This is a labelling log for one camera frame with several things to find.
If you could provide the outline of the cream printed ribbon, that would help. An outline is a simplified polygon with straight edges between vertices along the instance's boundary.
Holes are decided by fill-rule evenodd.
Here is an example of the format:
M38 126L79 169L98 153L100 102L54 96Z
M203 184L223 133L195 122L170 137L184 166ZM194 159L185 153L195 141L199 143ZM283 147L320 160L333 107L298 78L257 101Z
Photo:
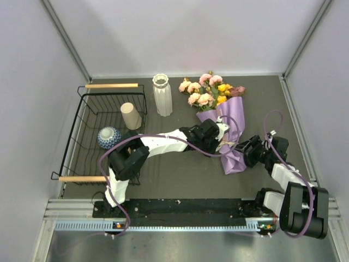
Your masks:
M228 140L226 138L222 138L222 140L220 141L218 147L217 147L217 150L220 150L224 145L227 145L229 147L232 147L235 145L235 141L231 141L231 140Z

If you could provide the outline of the purple flower bouquet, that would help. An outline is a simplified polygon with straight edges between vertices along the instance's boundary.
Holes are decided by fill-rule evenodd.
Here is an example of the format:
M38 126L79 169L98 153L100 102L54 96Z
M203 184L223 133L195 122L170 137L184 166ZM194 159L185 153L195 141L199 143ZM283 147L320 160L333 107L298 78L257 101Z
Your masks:
M202 74L198 81L190 81L185 77L178 87L181 93L188 94L188 104L198 110L197 117L203 122L206 119L216 121L221 117L222 121L230 126L230 130L224 135L236 146L239 138L245 130L245 117L242 96L245 87L234 87L223 80L222 76L213 72ZM246 169L243 154L233 147L224 145L218 152L226 175L242 172Z

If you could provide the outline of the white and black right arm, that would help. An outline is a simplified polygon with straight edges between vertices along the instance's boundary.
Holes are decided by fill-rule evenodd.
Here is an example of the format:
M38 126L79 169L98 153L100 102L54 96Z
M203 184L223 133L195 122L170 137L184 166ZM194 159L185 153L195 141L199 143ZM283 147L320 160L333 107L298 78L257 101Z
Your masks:
M283 192L261 189L254 203L255 211L261 216L273 212L279 219L281 230L291 236L324 239L328 232L328 191L303 179L299 171L287 162L287 139L271 133L267 137L263 141L255 135L237 146L247 167L263 164L283 189Z

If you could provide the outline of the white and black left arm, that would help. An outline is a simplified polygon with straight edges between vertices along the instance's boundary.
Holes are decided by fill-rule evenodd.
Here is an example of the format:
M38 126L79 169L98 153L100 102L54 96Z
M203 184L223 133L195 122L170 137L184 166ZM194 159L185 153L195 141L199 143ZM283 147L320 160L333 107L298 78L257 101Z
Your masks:
M219 144L229 126L219 118L207 119L193 127L181 127L169 133L141 135L129 131L122 143L107 156L109 182L105 191L105 210L111 216L119 216L124 209L128 184L140 172L145 161L170 152L197 150L210 156L218 151Z

